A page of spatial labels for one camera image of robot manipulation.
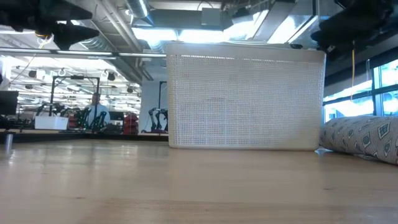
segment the red object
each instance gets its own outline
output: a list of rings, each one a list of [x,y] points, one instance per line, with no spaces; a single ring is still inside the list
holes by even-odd
[[[69,128],[77,128],[77,119],[69,116]]]
[[[124,130],[123,134],[138,134],[138,117],[136,114],[131,113],[129,116],[124,118]]]

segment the white basket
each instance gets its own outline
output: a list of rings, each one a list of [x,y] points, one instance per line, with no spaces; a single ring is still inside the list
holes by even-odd
[[[172,43],[166,53],[170,147],[318,148],[323,52]]]
[[[55,116],[36,116],[35,129],[66,130],[69,118]]]

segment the cushion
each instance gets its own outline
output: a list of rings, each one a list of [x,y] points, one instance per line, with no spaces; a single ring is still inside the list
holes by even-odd
[[[398,117],[335,118],[325,124],[320,144],[326,149],[398,164]]]

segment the white shirt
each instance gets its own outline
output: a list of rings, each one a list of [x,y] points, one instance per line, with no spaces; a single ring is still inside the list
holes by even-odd
[[[87,118],[88,125],[91,125],[92,122],[94,121],[95,106],[94,105],[88,105],[88,106],[86,106],[86,108],[91,109],[91,112],[90,112],[90,114],[88,115],[88,118]],[[111,121],[111,115],[109,115],[109,111],[108,111],[107,107],[98,103],[98,106],[97,106],[97,117],[101,114],[101,112],[106,112],[104,122],[106,124],[109,124],[109,122]]]

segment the window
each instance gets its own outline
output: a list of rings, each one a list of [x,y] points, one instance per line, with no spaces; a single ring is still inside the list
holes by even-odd
[[[371,96],[346,100],[324,106],[325,122],[333,118],[347,116],[373,115],[373,100]]]
[[[375,77],[377,77],[377,74],[380,74],[380,85],[376,85],[376,88],[398,84],[398,60],[375,68],[374,73],[376,75]]]
[[[327,96],[323,99],[324,102],[330,101],[330,100],[335,100],[341,97],[346,97],[346,96],[351,96],[351,94],[357,94],[357,93],[363,93],[365,91],[371,91],[372,90],[372,80],[368,80],[366,82],[363,82],[361,84],[355,85],[354,87],[347,88],[341,92],[332,94],[330,96]]]
[[[398,91],[383,93],[381,100],[383,116],[398,116]]]

